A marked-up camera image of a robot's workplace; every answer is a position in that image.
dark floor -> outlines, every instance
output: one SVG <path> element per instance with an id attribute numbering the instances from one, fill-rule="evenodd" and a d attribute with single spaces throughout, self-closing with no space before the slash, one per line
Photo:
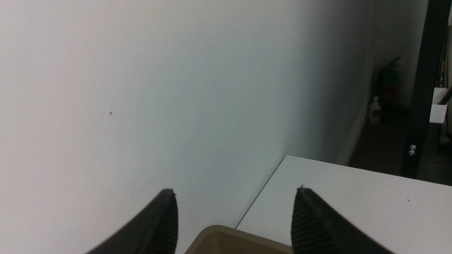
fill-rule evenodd
<path id="1" fill-rule="evenodd" d="M 366 125 L 349 166 L 400 175 L 408 114 L 388 116 L 379 125 Z M 452 149 L 440 146 L 438 155 L 423 153 L 418 179 L 452 186 Z"/>

black metal frame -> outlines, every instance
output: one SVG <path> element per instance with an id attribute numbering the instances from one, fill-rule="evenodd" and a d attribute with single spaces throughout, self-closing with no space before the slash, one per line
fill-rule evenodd
<path id="1" fill-rule="evenodd" d="M 418 173 L 451 2 L 452 0 L 428 1 L 411 98 L 410 123 L 400 170 L 400 174 L 405 177 L 416 178 Z"/>

